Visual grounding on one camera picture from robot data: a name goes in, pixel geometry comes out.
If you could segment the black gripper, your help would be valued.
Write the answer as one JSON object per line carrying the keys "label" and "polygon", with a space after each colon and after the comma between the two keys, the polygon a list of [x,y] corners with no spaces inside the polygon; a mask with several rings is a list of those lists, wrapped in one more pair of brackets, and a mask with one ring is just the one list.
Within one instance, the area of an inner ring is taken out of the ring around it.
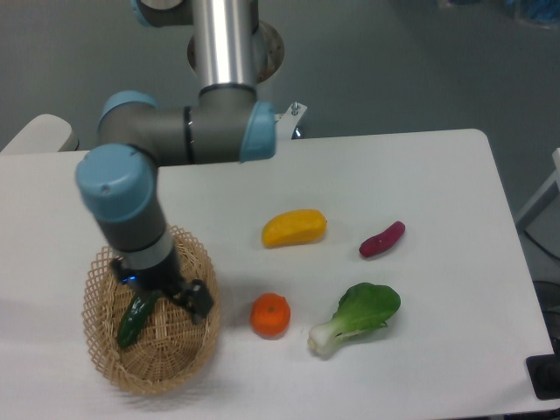
{"label": "black gripper", "polygon": [[163,260],[148,268],[129,268],[120,256],[113,258],[109,267],[119,284],[128,285],[140,296],[161,292],[181,307],[194,325],[202,322],[214,307],[214,299],[202,280],[187,282],[182,276],[175,248]]}

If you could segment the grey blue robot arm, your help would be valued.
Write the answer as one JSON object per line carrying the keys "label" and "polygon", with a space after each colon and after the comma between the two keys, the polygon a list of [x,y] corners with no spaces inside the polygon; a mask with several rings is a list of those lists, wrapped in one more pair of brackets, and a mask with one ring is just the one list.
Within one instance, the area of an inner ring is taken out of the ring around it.
{"label": "grey blue robot arm", "polygon": [[181,275],[158,202],[158,170],[274,156],[275,112],[256,96],[258,4],[135,1],[132,8],[149,27],[193,27],[199,101],[193,107],[163,109],[147,94],[114,94],[102,111],[99,144],[78,164],[75,180],[85,207],[115,251],[115,276],[141,297],[161,292],[200,321],[214,299],[201,281]]}

